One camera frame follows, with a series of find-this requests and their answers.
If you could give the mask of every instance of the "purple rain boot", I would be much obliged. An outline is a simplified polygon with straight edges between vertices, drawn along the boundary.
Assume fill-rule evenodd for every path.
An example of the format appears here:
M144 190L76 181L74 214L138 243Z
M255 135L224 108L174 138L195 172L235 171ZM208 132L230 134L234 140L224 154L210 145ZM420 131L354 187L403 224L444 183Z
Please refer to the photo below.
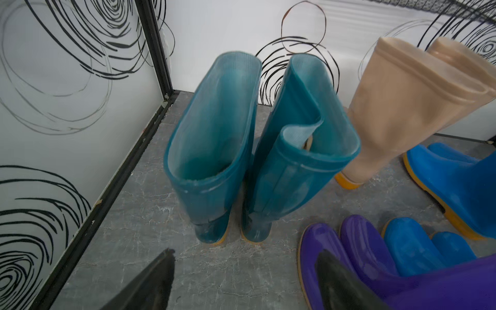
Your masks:
M393 309L496 308L496 255L400 277L384 240L364 217L344 220L341 242L358 277Z
M324 250L333 254L350 272L356 275L337 233L325 223L305 228L298 247L298 275L307 305L311 310L323 310L315 264Z

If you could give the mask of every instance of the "rain boot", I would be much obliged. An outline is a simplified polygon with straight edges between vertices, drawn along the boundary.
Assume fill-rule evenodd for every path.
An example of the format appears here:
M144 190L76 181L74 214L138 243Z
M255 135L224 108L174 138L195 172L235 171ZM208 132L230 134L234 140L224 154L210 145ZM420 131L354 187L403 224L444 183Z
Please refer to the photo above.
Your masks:
M292 56L253 158L242 236L265 240L272 221L309 201L359 151L324 63Z
M462 235L474 240L496 238L496 152L471 163L417 145L403 161L415 183L441 204L445 217Z
M298 275L307 305L312 310L324 309L319 290L319 278L315 266L317 258L328 251L356 277L355 270L348 259L338 235L327 224L315 223L305 228L298 247Z
M450 266L477 259L468 243L460 235L437 232L431 236L431 240Z
M427 52L478 80L489 89L488 93L482 96L478 102L466 106L443 128L456 123L496 97L496 67L473 50L460 42L446 37L439 37L429 46Z
M432 240L415 220L408 217L389 221L382 237L401 276L414 276L476 259L459 235L440 232Z
M359 187L487 92L480 82L413 45L380 38L348 109L362 151L337 182L347 189Z
M261 68L249 54L220 55L169 140L164 169L201 242L225 239L251 155Z
M401 277L384 240L364 217L346 218L340 238L358 277L393 309L496 307L496 254L430 273Z
M414 276L449 266L422 226L411 218L392 219L384 227L382 237L400 276Z

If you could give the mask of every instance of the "white wall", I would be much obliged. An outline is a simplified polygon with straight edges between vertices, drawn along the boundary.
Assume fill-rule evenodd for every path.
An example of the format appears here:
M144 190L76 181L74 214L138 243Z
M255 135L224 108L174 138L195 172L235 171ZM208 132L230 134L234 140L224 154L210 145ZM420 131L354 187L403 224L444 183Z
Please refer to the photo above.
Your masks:
M0 309L33 300L162 102L133 1L57 3L0 4Z
M195 91L220 53L241 50L256 54L267 43L280 38L281 20L285 12L298 2L169 1L167 23L176 39L175 51L171 56L173 87ZM365 0L315 0L314 3L322 7L327 18L326 33L321 44L338 63L341 73L338 96L345 106L350 104L358 86L360 63L380 36L397 36L416 45L437 17L433 13ZM446 19L441 18L437 27L440 27L443 21ZM308 42L318 43L323 30L322 12L311 4L302 3L293 8L286 17L283 36L301 36L306 37ZM434 37L435 31L429 32L427 37L429 36ZM428 43L427 37L421 47ZM493 102L443 133L480 140L489 139L496 134L494 120L496 103Z

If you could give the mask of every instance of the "black metal edge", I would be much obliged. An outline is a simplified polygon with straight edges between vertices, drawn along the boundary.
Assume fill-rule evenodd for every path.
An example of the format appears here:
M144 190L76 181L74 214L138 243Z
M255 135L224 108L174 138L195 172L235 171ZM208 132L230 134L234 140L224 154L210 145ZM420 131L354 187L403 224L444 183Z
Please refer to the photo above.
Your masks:
M159 107L152 120L143 131L143 134L139 138L138 142L128 154L126 160L117 171L109 186L105 189L101 196L101 203L93 207L79 232L74 236L74 239L65 250L62 258L54 267L50 276L48 276L48 279L44 283L41 291L31 304L31 310L50 309L55 301L55 298L57 298L57 295L61 291L73 269L76 267L77 262L88 247L91 239L100 227L100 224L102 224L105 216L110 210L110 207L117 199L119 192L131 175L134 167L136 167L136 164L143 155L143 152L150 143L153 135L157 131L160 122L164 118L165 113L174 103L178 95L179 91L174 91L168 100L167 105L165 107Z
M470 139L470 138L463 138L463 137L458 137L455 135L449 135L449 134L444 134L444 133L435 133L434 135L440 136L440 137L446 137L446 138L453 138L453 139L459 139L459 140L465 140L465 141L472 141L472 142L478 142L478 143L487 143L487 141L482 141L482 140L477 140L477 139Z
M141 21L141 26L143 27L146 43L148 44L148 50L152 57L160 89L162 90L164 98L167 98L166 94L172 96L173 89L152 0L135 0L134 3L138 9L139 19Z
M496 147L496 135L487 141L488 144L492 144Z

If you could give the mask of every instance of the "blue rain boot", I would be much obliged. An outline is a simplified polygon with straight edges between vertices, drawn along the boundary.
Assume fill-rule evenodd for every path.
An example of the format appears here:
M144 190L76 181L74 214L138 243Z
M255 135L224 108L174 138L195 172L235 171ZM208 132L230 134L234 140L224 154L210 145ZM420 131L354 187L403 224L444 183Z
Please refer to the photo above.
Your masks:
M451 160L417 145L403 155L412 179L444 208L464 236L496 238L496 152L476 163Z
M226 237L229 213L248 168L262 65L252 55L220 55L176 126L164 169L198 239Z
M468 243L460 235L438 232L431 237L431 240L450 266L477 259Z
M449 266L422 226L411 218L398 217L390 220L382 230L382 238L403 277Z
M439 232L431 240L420 224L408 217L390 220L382 230L382 237L399 274L404 277L477 259L461 236Z
M446 159L457 160L457 161L471 163L471 164L475 164L479 161L478 159L467 156L467 155L463 154L462 152L459 152L459 151L447 146L446 144L440 143L440 142L433 143L433 144L429 145L427 147L427 149L429 149L429 151L431 151L432 153L439 155L441 157L444 157Z
M242 235L265 240L272 221L309 201L359 151L360 139L324 63L308 54L292 56L254 155Z

